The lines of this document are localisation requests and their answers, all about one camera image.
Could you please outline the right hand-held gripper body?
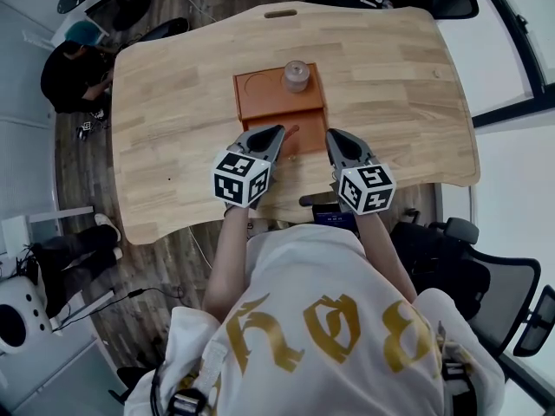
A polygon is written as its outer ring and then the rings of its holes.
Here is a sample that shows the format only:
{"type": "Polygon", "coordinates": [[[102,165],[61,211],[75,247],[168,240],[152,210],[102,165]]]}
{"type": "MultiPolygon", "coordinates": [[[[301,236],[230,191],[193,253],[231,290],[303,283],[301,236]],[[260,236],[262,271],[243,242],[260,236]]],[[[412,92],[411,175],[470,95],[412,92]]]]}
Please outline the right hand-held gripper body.
{"type": "Polygon", "coordinates": [[[330,128],[326,148],[335,182],[331,185],[343,212],[367,215],[386,211],[396,190],[394,175],[354,134],[330,128]]]}

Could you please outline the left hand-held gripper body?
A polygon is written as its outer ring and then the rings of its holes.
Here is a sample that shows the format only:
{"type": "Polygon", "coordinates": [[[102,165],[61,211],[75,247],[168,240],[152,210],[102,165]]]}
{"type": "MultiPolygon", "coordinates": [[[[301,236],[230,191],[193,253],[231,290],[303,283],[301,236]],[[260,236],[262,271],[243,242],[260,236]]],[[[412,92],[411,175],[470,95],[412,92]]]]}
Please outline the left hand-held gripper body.
{"type": "Polygon", "coordinates": [[[212,165],[212,195],[228,206],[254,208],[268,191],[285,138],[282,125],[240,134],[212,165]]]}

